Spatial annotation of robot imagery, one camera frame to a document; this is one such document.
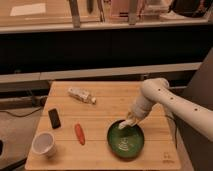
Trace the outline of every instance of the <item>white cup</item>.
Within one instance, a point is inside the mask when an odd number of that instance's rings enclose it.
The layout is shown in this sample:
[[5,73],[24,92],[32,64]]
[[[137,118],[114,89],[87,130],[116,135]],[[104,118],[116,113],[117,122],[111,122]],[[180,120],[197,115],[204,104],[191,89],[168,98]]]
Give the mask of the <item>white cup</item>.
[[32,142],[32,151],[38,155],[51,157],[56,153],[55,139],[50,132],[41,132]]

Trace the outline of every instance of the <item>toy carrot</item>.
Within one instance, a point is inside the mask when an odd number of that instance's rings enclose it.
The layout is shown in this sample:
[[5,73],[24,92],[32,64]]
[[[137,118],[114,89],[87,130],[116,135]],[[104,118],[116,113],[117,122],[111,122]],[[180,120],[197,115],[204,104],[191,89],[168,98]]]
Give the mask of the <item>toy carrot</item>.
[[79,123],[75,125],[75,134],[76,134],[80,144],[84,145],[85,144],[84,132],[83,132],[83,129],[82,129],[82,127]]

